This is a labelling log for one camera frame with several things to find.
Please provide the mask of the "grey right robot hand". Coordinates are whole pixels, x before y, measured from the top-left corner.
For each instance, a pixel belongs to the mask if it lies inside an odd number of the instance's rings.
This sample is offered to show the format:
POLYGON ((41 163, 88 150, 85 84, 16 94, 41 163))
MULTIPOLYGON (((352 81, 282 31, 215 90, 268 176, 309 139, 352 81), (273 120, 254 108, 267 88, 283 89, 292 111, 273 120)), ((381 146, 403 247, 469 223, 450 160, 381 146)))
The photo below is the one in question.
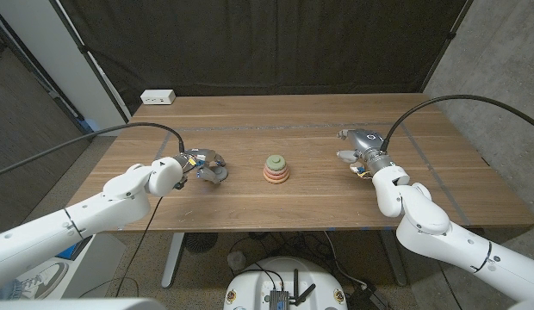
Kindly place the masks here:
POLYGON ((395 166, 394 160, 382 151, 383 137, 375 131, 365 129, 344 129, 337 137, 349 140, 352 149, 337 151, 337 157, 347 164, 361 161, 372 175, 389 166, 395 166))

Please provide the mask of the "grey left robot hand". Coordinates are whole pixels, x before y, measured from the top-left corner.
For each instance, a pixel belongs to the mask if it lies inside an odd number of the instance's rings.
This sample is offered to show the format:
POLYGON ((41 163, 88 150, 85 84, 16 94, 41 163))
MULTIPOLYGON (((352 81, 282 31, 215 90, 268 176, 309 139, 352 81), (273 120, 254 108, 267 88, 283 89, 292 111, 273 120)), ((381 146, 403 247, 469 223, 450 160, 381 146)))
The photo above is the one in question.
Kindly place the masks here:
POLYGON ((219 184, 228 177, 226 162, 223 157, 211 149, 189 149, 177 156, 183 174, 196 170, 196 177, 214 184, 219 184))

